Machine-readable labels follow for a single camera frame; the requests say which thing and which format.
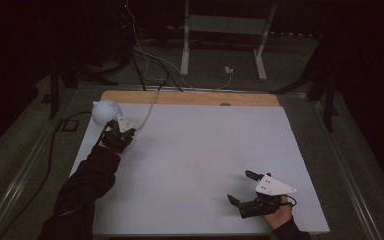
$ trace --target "robotic hand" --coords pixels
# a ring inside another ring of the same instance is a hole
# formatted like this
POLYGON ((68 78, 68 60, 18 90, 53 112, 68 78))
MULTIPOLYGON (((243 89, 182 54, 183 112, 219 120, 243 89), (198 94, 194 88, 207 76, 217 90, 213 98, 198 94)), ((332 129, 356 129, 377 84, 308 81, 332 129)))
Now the robotic hand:
POLYGON ((275 213, 280 206, 291 204, 281 203, 281 196, 297 191, 295 188, 272 178, 270 173, 263 175, 247 170, 245 175, 255 181, 259 181, 255 189, 257 198, 254 201, 241 203, 233 196, 227 195, 229 202, 239 209, 242 218, 275 213))
POLYGON ((118 121, 111 120, 105 125, 96 145, 102 141, 107 148, 122 153, 132 142, 135 131, 132 123, 118 116, 118 121))

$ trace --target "hand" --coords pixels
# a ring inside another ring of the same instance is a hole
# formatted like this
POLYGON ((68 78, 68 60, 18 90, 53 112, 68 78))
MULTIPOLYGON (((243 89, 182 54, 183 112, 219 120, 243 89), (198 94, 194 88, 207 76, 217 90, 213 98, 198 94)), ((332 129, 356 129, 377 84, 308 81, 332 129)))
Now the hand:
MULTIPOLYGON (((287 202, 288 198, 286 196, 282 196, 281 203, 287 202)), ((263 215, 262 217, 269 224, 272 230, 276 230, 292 218, 292 206, 290 204, 280 206, 275 213, 263 215)))

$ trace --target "table leg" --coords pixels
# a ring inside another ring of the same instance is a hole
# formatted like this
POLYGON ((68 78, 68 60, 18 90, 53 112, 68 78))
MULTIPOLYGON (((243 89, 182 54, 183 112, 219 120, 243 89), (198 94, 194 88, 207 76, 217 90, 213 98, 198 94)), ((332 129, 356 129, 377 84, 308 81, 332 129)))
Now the table leg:
POLYGON ((267 42, 267 37, 269 36, 269 33, 270 33, 270 27, 271 27, 271 23, 272 23, 275 12, 276 12, 276 5, 273 5, 270 10, 269 16, 266 20, 266 23, 264 24, 260 46, 257 49, 254 49, 255 65, 257 67, 258 79, 260 79, 260 81, 267 80, 266 70, 264 69, 264 64, 261 58, 261 54, 263 53, 264 46, 267 42))
POLYGON ((182 63, 180 65, 180 75, 186 77, 189 70, 189 0, 185 1, 185 26, 183 39, 182 63))

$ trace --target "white board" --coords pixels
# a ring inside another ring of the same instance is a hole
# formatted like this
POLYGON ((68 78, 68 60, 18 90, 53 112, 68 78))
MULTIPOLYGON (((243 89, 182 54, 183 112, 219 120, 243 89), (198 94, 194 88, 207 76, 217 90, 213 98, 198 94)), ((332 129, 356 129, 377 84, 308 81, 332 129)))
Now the white board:
MULTIPOLYGON (((120 106, 136 126, 149 110, 120 106)), ((101 131, 91 120, 72 173, 101 131)), ((156 104, 121 158, 115 186, 96 203, 96 235, 269 233, 260 217, 242 219, 227 199, 256 197, 245 170, 297 189, 293 213, 302 231, 329 231, 282 107, 156 104)))

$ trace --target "floor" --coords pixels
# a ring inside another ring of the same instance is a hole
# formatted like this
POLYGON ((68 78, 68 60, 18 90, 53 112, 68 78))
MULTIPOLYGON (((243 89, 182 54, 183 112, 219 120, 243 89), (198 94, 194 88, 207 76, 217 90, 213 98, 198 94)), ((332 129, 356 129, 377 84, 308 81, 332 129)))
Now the floor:
MULTIPOLYGON (((148 90, 155 90, 166 77, 165 70, 156 64, 149 63, 146 67, 147 60, 151 61, 155 56, 164 62, 175 80, 169 81, 172 86, 164 87, 164 91, 174 91, 177 85, 184 91, 257 93, 276 90, 298 79, 317 46, 317 40, 311 38, 270 36, 262 56, 268 81, 261 82, 253 62, 252 45, 243 42, 219 44, 217 39, 208 40, 205 35, 193 41, 189 75, 184 78, 178 73, 182 51, 180 40, 160 43, 139 39, 138 43, 135 49, 137 64, 147 78, 148 90), (226 66, 233 68, 232 74, 224 72, 226 66)), ((105 64, 105 67, 110 66, 111 62, 105 64)), ((0 239, 36 239, 42 223, 52 211, 59 187, 71 170, 90 115, 77 115, 74 117, 79 121, 77 131, 57 132, 53 139, 58 120, 80 111, 90 111, 92 102, 100 99, 105 90, 142 90, 136 70, 131 65, 108 78, 117 82, 117 86, 104 86, 81 74, 79 78, 81 82, 77 89, 65 89, 61 85, 61 107, 54 120, 48 119, 50 106, 41 103, 42 97, 49 93, 49 77, 40 81, 37 99, 0 140, 0 233, 5 230, 0 239), (48 167, 49 177, 43 188, 23 210, 40 188, 48 167)), ((338 114, 332 119, 334 131, 331 133, 322 121, 323 99, 320 102, 306 99, 309 87, 311 83, 278 98, 289 118, 331 229, 329 233, 312 235, 312 239, 384 239, 384 175, 348 112, 341 93, 335 93, 334 105, 338 114)))

